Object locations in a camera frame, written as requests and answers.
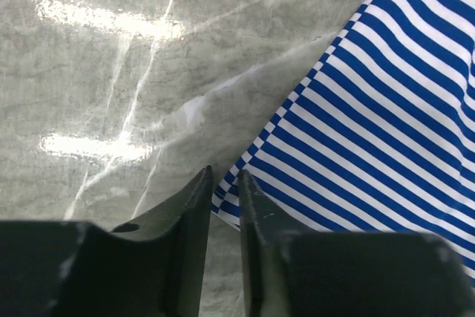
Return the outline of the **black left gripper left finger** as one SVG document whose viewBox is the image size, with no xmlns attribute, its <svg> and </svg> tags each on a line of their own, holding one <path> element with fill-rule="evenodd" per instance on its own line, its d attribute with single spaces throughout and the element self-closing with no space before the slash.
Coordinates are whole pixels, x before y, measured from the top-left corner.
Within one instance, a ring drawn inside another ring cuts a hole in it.
<svg viewBox="0 0 475 317">
<path fill-rule="evenodd" d="M 1 222 L 3 316 L 197 316 L 213 173 L 105 231 L 87 221 Z"/>
</svg>

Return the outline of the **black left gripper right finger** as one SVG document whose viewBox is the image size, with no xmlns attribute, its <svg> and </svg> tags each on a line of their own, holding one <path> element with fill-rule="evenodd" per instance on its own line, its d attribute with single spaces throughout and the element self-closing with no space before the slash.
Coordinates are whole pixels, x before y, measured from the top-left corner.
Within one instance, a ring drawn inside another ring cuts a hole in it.
<svg viewBox="0 0 475 317">
<path fill-rule="evenodd" d="M 472 316 L 458 255 L 415 232 L 317 232 L 238 176 L 247 316 Z"/>
</svg>

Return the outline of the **blue white striped tank top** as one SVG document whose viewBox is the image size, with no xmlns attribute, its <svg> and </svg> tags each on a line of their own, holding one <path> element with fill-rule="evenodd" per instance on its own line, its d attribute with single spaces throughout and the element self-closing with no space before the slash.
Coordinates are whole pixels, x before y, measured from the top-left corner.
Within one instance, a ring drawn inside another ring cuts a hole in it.
<svg viewBox="0 0 475 317">
<path fill-rule="evenodd" d="M 365 0 L 218 184 L 318 231 L 442 236 L 474 276 L 474 0 Z"/>
</svg>

